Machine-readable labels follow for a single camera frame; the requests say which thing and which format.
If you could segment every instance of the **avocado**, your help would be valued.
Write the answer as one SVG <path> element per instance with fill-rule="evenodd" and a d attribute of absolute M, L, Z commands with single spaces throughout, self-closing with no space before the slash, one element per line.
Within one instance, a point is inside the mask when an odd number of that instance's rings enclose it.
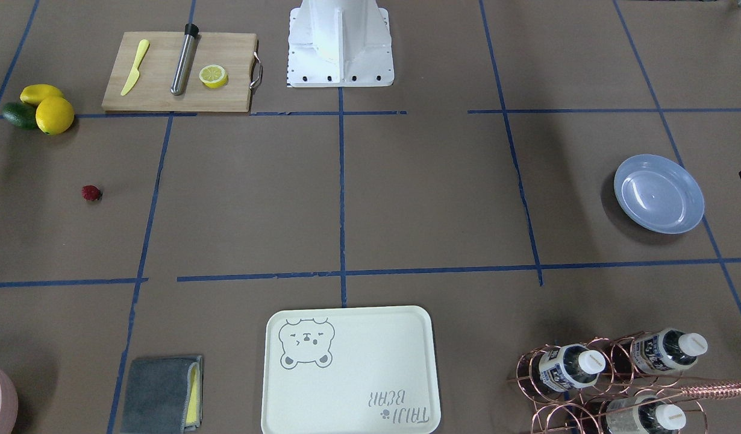
<path fill-rule="evenodd" d="M 36 124 L 36 108 L 25 102 L 7 102 L 1 110 L 1 115 L 15 127 L 24 130 L 38 128 Z"/>

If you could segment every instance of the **lemon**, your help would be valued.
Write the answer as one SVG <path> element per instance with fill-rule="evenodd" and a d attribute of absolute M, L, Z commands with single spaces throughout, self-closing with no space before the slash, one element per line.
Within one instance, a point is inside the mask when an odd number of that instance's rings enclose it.
<path fill-rule="evenodd" d="M 36 109 L 36 124 L 41 131 L 60 134 L 73 124 L 73 106 L 61 96 L 48 96 Z"/>
<path fill-rule="evenodd" d="M 220 65 L 208 65 L 199 71 L 199 79 L 205 86 L 211 89 L 223 86 L 228 82 L 228 75 L 225 73 L 225 69 Z"/>
<path fill-rule="evenodd" d="M 23 89 L 23 93 L 20 94 L 20 101 L 37 106 L 47 96 L 64 97 L 62 91 L 51 84 L 34 84 Z"/>

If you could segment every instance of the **wooden cutting board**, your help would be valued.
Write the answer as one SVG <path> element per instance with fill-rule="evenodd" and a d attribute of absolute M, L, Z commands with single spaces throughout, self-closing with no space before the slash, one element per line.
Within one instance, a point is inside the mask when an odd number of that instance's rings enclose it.
<path fill-rule="evenodd" d="M 114 69 L 103 97 L 104 110 L 127 111 L 227 111 L 250 110 L 252 53 L 258 36 L 252 33 L 199 33 L 194 63 L 186 91 L 170 93 L 175 67 L 183 48 L 182 32 L 127 32 L 116 55 Z M 140 64 L 140 78 L 125 96 L 120 96 L 141 39 L 151 45 Z M 199 81 L 202 67 L 217 64 L 228 74 L 228 83 L 211 89 Z"/>

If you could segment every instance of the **lemon slice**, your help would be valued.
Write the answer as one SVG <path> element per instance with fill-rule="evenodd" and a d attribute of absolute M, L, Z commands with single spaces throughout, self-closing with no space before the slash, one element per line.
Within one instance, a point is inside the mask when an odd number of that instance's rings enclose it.
<path fill-rule="evenodd" d="M 208 65 L 199 71 L 199 79 L 205 86 L 211 89 L 223 86 L 228 82 L 228 75 L 225 73 L 225 69 L 220 65 Z"/>

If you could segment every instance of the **blue tape line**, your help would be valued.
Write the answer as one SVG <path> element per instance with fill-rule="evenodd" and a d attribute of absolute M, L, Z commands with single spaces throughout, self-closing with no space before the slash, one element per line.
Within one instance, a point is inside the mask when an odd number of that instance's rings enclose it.
<path fill-rule="evenodd" d="M 34 288 L 35 286 L 78 286 L 78 285 L 116 285 L 148 281 L 142 278 L 79 278 L 78 280 L 34 280 L 24 282 L 0 282 L 0 288 Z"/>
<path fill-rule="evenodd" d="M 614 5 L 614 8 L 616 9 L 616 13 L 619 16 L 619 21 L 622 23 L 622 27 L 625 30 L 625 35 L 627 35 L 627 39 L 630 42 L 630 47 L 633 49 L 633 54 L 636 57 L 636 60 L 638 61 L 638 66 L 641 68 L 641 72 L 643 74 L 643 79 L 646 80 L 646 85 L 649 87 L 649 93 L 652 95 L 652 99 L 654 100 L 654 104 L 657 107 L 657 112 L 660 115 L 660 119 L 662 119 L 663 126 L 665 127 L 665 132 L 668 134 L 668 139 L 671 141 L 671 146 L 673 147 L 673 152 L 676 154 L 676 159 L 678 160 L 678 164 L 681 165 L 681 167 L 684 167 L 684 162 L 681 159 L 681 154 L 678 151 L 678 148 L 676 146 L 676 140 L 673 138 L 673 134 L 671 133 L 671 128 L 668 126 L 668 121 L 665 119 L 665 114 L 663 113 L 662 107 L 660 107 L 660 101 L 657 99 L 657 94 L 654 93 L 654 88 L 652 87 L 652 83 L 649 81 L 649 75 L 646 73 L 646 68 L 643 67 L 643 61 L 641 61 L 640 55 L 638 55 L 638 49 L 636 48 L 636 44 L 633 42 L 633 37 L 630 35 L 630 30 L 627 28 L 627 23 L 625 22 L 625 18 L 622 15 L 622 11 L 619 9 L 618 2 L 616 0 L 612 0 L 612 3 Z M 727 270 L 727 264 L 723 260 L 721 256 L 721 251 L 718 249 L 718 244 L 716 242 L 716 239 L 713 235 L 713 231 L 710 230 L 710 225 L 707 222 L 706 217 L 703 216 L 702 219 L 703 225 L 705 226 L 705 230 L 707 231 L 708 238 L 710 239 L 710 245 L 713 246 L 713 250 L 716 253 L 716 258 L 718 259 L 719 266 L 721 267 L 721 271 L 724 273 L 724 277 L 727 281 L 727 284 L 729 286 L 729 291 L 732 294 L 732 297 L 734 298 L 734 302 L 737 305 L 737 310 L 740 312 L 741 317 L 741 302 L 740 297 L 737 294 L 737 289 L 734 287 L 734 283 L 732 282 L 732 279 L 729 275 L 729 270 Z"/>
<path fill-rule="evenodd" d="M 507 109 L 507 113 L 657 113 L 659 110 L 654 109 L 631 109 L 631 108 L 613 108 L 613 109 Z M 741 113 L 741 107 L 721 107 L 721 108 L 663 108 L 665 113 Z M 469 115 L 499 115 L 502 109 L 487 110 L 467 110 Z"/>
<path fill-rule="evenodd" d="M 389 116 L 389 115 L 407 115 L 407 111 L 400 110 L 382 110 L 382 111 L 345 111 L 344 116 Z"/>
<path fill-rule="evenodd" d="M 194 9 L 196 8 L 196 0 L 191 0 L 191 11 L 189 12 L 189 22 L 194 22 Z"/>
<path fill-rule="evenodd" d="M 343 88 L 338 88 L 338 162 L 339 162 L 339 226 L 340 226 L 340 260 L 341 260 L 341 307 L 346 307 L 346 231 L 344 231 L 344 194 L 346 184 L 344 183 L 343 171 Z"/>
<path fill-rule="evenodd" d="M 140 255 L 140 263 L 137 266 L 137 282 L 134 284 L 132 291 L 132 303 L 130 304 L 129 321 L 127 325 L 127 344 L 119 360 L 119 370 L 116 377 L 116 387 L 114 388 L 114 398 L 111 402 L 111 414 L 108 417 L 107 434 L 113 434 L 114 423 L 116 422 L 116 412 L 119 406 L 119 398 L 122 395 L 122 381 L 125 374 L 125 365 L 129 354 L 129 345 L 132 338 L 132 328 L 134 327 L 134 314 L 136 314 L 137 299 L 140 297 L 140 288 L 145 269 L 145 258 L 148 255 L 148 242 L 151 240 L 151 227 L 154 224 L 154 214 L 156 213 L 156 202 L 159 198 L 159 182 L 161 182 L 161 170 L 164 168 L 164 157 L 167 154 L 167 144 L 170 141 L 170 131 L 172 131 L 172 114 L 167 118 L 167 129 L 164 131 L 164 142 L 161 144 L 161 156 L 159 156 L 159 166 L 156 170 L 156 181 L 154 181 L 154 193 L 151 196 L 151 209 L 148 212 L 148 223 L 145 226 L 145 236 L 143 238 L 143 250 Z"/>
<path fill-rule="evenodd" d="M 523 211 L 525 212 L 525 220 L 528 225 L 528 239 L 531 242 L 531 251 L 534 255 L 534 263 L 536 264 L 536 273 L 539 277 L 539 286 L 544 285 L 545 281 L 542 278 L 542 267 L 539 266 L 539 253 L 536 250 L 536 240 L 534 239 L 534 228 L 531 224 L 531 214 L 528 212 L 528 203 L 525 200 L 525 191 L 523 190 L 523 178 L 520 173 L 520 165 L 517 163 L 516 149 L 514 148 L 513 131 L 510 128 L 510 120 L 507 115 L 507 106 L 505 104 L 505 94 L 502 91 L 502 80 L 499 77 L 499 69 L 496 66 L 496 57 L 494 56 L 494 44 L 491 42 L 491 32 L 489 32 L 489 22 L 486 19 L 486 8 L 484 8 L 483 0 L 480 1 L 480 13 L 483 16 L 483 30 L 486 32 L 486 42 L 489 44 L 489 54 L 491 55 L 491 64 L 494 68 L 494 79 L 496 80 L 496 91 L 499 95 L 499 103 L 502 105 L 502 117 L 505 121 L 505 129 L 507 131 L 507 141 L 510 146 L 510 154 L 513 156 L 513 166 L 517 173 L 517 189 L 520 190 L 520 198 L 523 203 Z"/>
<path fill-rule="evenodd" d="M 619 268 L 640 266 L 681 266 L 725 263 L 741 263 L 741 258 L 701 258 L 701 259 L 663 259 L 656 261 L 621 261 L 604 263 L 556 263 L 540 264 L 542 269 L 583 269 L 583 268 Z M 349 269 L 346 275 L 394 275 L 394 274 L 448 274 L 449 272 L 502 272 L 528 271 L 537 269 L 535 264 L 499 265 L 499 266 L 454 266 L 434 268 L 398 268 L 398 269 Z M 182 275 L 178 282 L 207 282 L 216 280 L 265 280 L 266 278 L 307 278 L 307 277 L 340 277 L 343 272 L 265 272 L 265 274 L 222 274 L 222 275 Z"/>
<path fill-rule="evenodd" d="M 337 111 L 257 111 L 250 116 L 338 116 Z"/>
<path fill-rule="evenodd" d="M 671 134 L 671 128 L 668 126 L 668 120 L 665 119 L 665 113 L 663 113 L 662 107 L 660 107 L 660 101 L 659 99 L 657 99 L 657 94 L 654 92 L 654 86 L 652 86 L 651 80 L 649 80 L 649 74 L 646 73 L 646 68 L 643 66 L 641 56 L 638 55 L 638 49 L 636 48 L 636 44 L 633 41 L 632 35 L 630 35 L 630 30 L 627 28 L 625 17 L 623 17 L 622 11 L 619 9 L 619 5 L 616 0 L 612 0 L 612 3 L 614 5 L 614 8 L 616 9 L 617 16 L 619 16 L 619 21 L 622 23 L 622 28 L 625 30 L 625 35 L 627 36 L 627 41 L 629 41 L 630 43 L 630 48 L 633 50 L 633 55 L 635 55 L 636 57 L 638 67 L 641 68 L 641 74 L 643 74 L 643 79 L 644 81 L 646 81 L 646 86 L 649 88 L 649 93 L 652 96 L 652 101 L 654 101 L 654 107 L 657 108 L 657 113 L 659 113 L 660 115 L 660 120 L 662 120 L 662 124 L 665 127 L 665 132 L 668 133 L 668 140 L 671 141 L 673 152 L 674 154 L 676 154 L 676 160 L 678 161 L 678 164 L 681 165 L 681 167 L 684 167 L 684 162 L 681 159 L 681 154 L 679 154 L 678 148 L 676 147 L 676 140 L 674 140 L 673 134 Z"/>
<path fill-rule="evenodd" d="M 262 272 L 262 274 L 224 274 L 224 275 L 181 275 L 178 282 L 211 282 L 216 280 L 265 280 L 266 278 L 337 277 L 340 271 L 313 272 Z"/>
<path fill-rule="evenodd" d="M 558 263 L 542 264 L 542 269 L 618 268 L 623 266 L 668 266 L 718 264 L 718 259 L 668 259 L 658 261 L 624 261 L 611 263 Z"/>
<path fill-rule="evenodd" d="M 741 107 L 724 107 L 724 108 L 663 108 L 665 113 L 732 113 L 741 112 Z"/>
<path fill-rule="evenodd" d="M 357 111 L 257 111 L 250 116 L 396 116 L 407 115 L 406 110 Z"/>
<path fill-rule="evenodd" d="M 537 269 L 536 265 L 453 266 L 442 268 L 353 269 L 346 275 L 441 274 L 442 272 L 523 271 Z"/>
<path fill-rule="evenodd" d="M 657 113 L 657 109 L 508 109 L 507 113 Z"/>
<path fill-rule="evenodd" d="M 7 90 L 7 83 L 9 83 L 9 79 L 12 77 L 14 66 L 17 64 L 17 58 L 20 57 L 20 53 L 23 51 L 23 45 L 25 45 L 25 39 L 27 39 L 28 33 L 31 32 L 31 26 L 33 25 L 34 17 L 36 16 L 36 10 L 38 9 L 38 2 L 39 0 L 35 0 L 34 2 L 34 7 L 31 9 L 31 16 L 28 17 L 28 22 L 25 25 L 25 30 L 23 31 L 23 37 L 20 38 L 20 43 L 17 44 L 17 50 L 14 52 L 14 57 L 12 57 L 12 63 L 9 64 L 9 69 L 7 69 L 7 74 L 6 76 L 4 76 L 4 81 L 1 82 L 0 105 L 1 105 L 1 98 L 4 97 L 4 92 L 6 92 Z"/>
<path fill-rule="evenodd" d="M 80 119 L 98 118 L 192 118 L 197 113 L 89 113 L 88 115 L 76 115 Z"/>
<path fill-rule="evenodd" d="M 723 258 L 725 263 L 741 263 L 741 258 Z"/>
<path fill-rule="evenodd" d="M 705 226 L 705 230 L 708 233 L 711 244 L 713 244 L 713 250 L 716 253 L 716 257 L 718 258 L 719 266 L 721 267 L 721 271 L 724 273 L 724 278 L 726 279 L 727 285 L 729 286 L 729 292 L 732 294 L 732 298 L 734 299 L 734 303 L 737 305 L 737 310 L 740 312 L 741 317 L 740 296 L 739 294 L 737 294 L 737 289 L 734 287 L 734 283 L 732 282 L 732 278 L 729 275 L 727 265 L 724 259 L 721 257 L 721 251 L 718 249 L 718 244 L 716 244 L 716 240 L 713 236 L 713 231 L 710 230 L 710 225 L 708 224 L 706 217 L 703 217 L 703 225 Z"/>

